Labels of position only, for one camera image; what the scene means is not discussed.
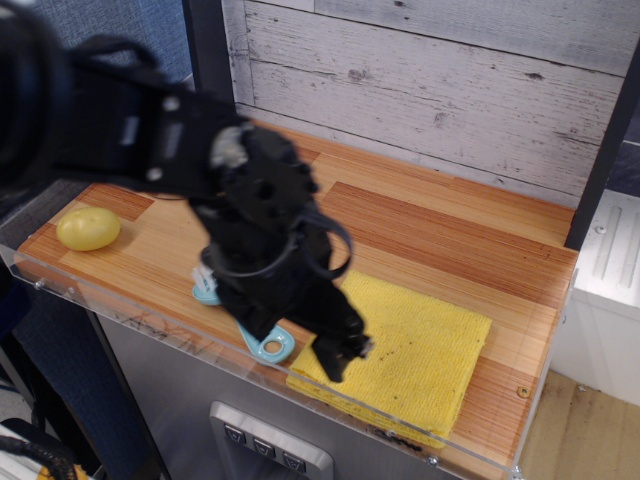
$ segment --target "yellow object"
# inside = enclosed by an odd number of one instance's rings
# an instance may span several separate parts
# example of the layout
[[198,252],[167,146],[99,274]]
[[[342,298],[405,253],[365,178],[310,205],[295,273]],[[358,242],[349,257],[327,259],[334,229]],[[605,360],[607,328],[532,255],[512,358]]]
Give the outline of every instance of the yellow object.
[[[78,477],[78,480],[89,480],[89,477],[81,467],[75,465],[74,468],[76,470],[76,477]],[[49,472],[49,469],[47,467],[42,467],[36,480],[51,480],[52,478],[53,476],[51,475],[51,472]]]
[[120,234],[120,219],[111,210],[85,207],[66,213],[58,222],[56,236],[71,250],[106,247]]
[[[311,342],[291,370],[349,399],[448,438],[491,320],[478,313],[362,273],[350,272],[342,288],[363,316],[374,348],[352,361],[344,382],[333,383],[318,363]],[[383,430],[421,444],[443,444],[369,408],[301,380],[295,390]]]

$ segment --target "light blue plastic toy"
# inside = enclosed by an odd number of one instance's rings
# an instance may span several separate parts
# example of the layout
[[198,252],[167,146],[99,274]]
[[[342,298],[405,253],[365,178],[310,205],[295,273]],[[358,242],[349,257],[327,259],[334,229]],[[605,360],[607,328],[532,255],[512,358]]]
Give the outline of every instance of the light blue plastic toy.
[[[216,294],[216,281],[213,278],[213,272],[200,264],[197,268],[194,268],[191,272],[191,276],[196,284],[193,286],[193,297],[204,305],[220,305],[220,298]],[[291,352],[293,352],[296,346],[296,341],[293,336],[287,332],[284,328],[278,325],[274,326],[269,335],[259,341],[253,335],[251,335],[245,328],[236,321],[242,338],[244,338],[249,351],[253,353],[258,359],[263,360],[260,363],[280,363],[286,360]],[[276,352],[269,352],[266,349],[266,345],[269,343],[276,343],[280,345],[280,348]]]

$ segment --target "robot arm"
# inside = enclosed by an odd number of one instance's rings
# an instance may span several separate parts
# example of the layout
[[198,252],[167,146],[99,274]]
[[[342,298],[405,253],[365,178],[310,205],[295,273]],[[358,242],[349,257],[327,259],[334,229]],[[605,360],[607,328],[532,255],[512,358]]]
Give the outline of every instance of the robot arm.
[[[114,66],[98,57],[132,52]],[[328,377],[342,381],[370,340],[332,280],[333,232],[318,209],[310,167],[275,132],[232,105],[166,82],[153,56],[120,38],[70,52],[29,12],[0,0],[0,201],[47,179],[180,194],[211,237],[223,306],[262,340],[280,318],[317,334]]]

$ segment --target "white wooden wall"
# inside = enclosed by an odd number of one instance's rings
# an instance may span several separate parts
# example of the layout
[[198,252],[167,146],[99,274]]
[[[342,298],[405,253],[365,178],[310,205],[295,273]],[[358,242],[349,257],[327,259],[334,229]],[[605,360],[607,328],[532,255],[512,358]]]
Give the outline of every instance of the white wooden wall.
[[238,110],[578,204],[639,0],[223,0]]

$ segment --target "yellow sponge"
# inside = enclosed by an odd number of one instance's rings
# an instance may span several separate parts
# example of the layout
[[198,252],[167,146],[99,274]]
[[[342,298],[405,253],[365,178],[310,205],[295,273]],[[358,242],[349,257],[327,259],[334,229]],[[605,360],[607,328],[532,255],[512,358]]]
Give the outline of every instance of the yellow sponge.
[[[352,361],[344,382],[331,382],[311,342],[291,370],[349,399],[448,438],[456,421],[491,320],[478,313],[351,271],[342,288],[363,316],[374,349]],[[301,380],[295,390],[384,430],[421,444],[442,443],[369,408]]]

